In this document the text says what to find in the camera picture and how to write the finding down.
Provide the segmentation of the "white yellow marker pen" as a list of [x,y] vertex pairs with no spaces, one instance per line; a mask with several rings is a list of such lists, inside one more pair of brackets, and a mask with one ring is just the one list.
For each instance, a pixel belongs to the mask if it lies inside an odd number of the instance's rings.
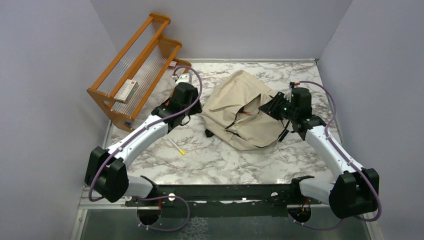
[[171,138],[167,138],[168,141],[172,144],[172,146],[182,155],[185,156],[186,153],[177,145],[175,141],[173,141]]

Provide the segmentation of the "beige canvas backpack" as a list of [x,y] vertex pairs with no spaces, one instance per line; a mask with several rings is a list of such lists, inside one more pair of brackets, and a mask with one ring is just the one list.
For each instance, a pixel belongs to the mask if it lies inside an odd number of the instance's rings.
[[[288,133],[281,120],[275,120],[259,107],[276,92],[244,70],[232,73],[214,88],[202,107],[205,130],[238,151],[268,148]],[[256,115],[239,111],[259,112]]]

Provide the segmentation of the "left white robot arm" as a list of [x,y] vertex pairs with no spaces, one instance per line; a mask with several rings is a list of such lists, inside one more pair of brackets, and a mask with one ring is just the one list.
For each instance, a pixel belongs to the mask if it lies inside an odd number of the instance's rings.
[[154,183],[146,177],[129,176],[128,168],[153,143],[181,126],[185,117],[201,113],[202,92],[202,85],[177,82],[169,98],[155,107],[138,128],[107,148],[93,149],[84,178],[89,186],[88,199],[114,203],[131,196],[147,206],[155,203]]

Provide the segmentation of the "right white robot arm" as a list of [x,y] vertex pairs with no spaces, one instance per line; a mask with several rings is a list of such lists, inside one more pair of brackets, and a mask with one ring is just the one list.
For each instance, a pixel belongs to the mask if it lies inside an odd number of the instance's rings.
[[294,186],[288,190],[292,202],[300,204],[307,198],[318,200],[330,206],[339,219],[359,218],[372,212],[377,214],[371,221],[380,217],[379,174],[354,160],[331,135],[328,124],[312,113],[312,95],[307,88],[293,88],[289,99],[278,92],[258,109],[275,120],[288,120],[293,131],[324,160],[335,179],[334,184],[312,176],[294,180]]

